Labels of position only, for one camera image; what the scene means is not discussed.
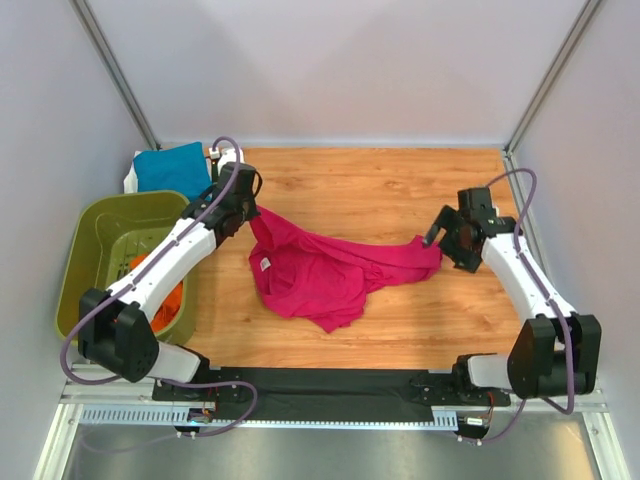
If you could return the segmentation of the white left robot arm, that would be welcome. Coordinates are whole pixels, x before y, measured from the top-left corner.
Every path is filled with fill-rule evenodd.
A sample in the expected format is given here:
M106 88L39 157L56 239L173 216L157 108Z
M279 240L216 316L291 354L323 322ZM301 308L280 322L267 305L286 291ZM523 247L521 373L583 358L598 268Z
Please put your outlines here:
M175 383L188 401L209 392L205 357L158 339L151 322L169 294L206 257L258 216L257 170L230 162L215 184L190 203L164 240L129 274L105 290L91 288L79 302L72 333L78 353L114 378Z

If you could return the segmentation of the olive green plastic basket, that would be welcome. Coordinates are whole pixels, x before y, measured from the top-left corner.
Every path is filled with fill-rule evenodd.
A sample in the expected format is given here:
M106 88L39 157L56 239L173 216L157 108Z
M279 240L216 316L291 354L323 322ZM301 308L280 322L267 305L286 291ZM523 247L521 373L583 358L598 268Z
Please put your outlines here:
M169 234L188 199L173 191L102 198L81 214L58 301L55 327L66 337L80 319L79 300L126 276L136 258L151 253Z

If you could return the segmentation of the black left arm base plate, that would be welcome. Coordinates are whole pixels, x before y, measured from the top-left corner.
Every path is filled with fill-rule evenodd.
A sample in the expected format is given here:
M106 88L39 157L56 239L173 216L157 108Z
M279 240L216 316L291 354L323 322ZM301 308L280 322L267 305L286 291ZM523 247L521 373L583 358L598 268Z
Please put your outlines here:
M242 376L242 370L239 368L221 368L209 370L202 375L198 374L194 378L194 383L238 382L242 380ZM251 391L242 386L184 388L157 382L152 391L154 401L165 402L241 403L251 398Z

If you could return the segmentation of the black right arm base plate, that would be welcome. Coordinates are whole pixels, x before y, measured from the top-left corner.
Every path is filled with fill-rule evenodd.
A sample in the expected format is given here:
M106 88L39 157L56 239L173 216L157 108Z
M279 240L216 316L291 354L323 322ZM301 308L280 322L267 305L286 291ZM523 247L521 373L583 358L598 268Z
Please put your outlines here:
M429 406L506 407L510 396L495 388L465 386L452 373L419 372L409 385L418 399Z

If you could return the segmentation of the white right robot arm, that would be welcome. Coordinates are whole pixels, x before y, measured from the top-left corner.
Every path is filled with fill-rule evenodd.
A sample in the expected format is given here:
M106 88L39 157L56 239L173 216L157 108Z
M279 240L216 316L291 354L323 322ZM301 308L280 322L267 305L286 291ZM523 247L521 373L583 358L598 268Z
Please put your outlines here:
M474 273L486 265L499 279L521 322L508 355L459 357L452 395L470 404L487 388L521 399L586 395L595 388L602 328L558 293L535 262L517 222L499 215L487 187L460 190L445 205L423 243L436 244L455 268Z

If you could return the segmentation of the magenta pink t shirt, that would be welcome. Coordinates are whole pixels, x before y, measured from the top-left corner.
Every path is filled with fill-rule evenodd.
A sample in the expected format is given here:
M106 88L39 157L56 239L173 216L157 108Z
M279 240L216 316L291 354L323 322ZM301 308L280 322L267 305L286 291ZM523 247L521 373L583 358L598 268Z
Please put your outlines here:
M426 281L441 268L438 246L419 236L402 245L371 245L306 231L261 207L250 221L248 260L263 304L283 318L305 318L332 333L364 314L369 294Z

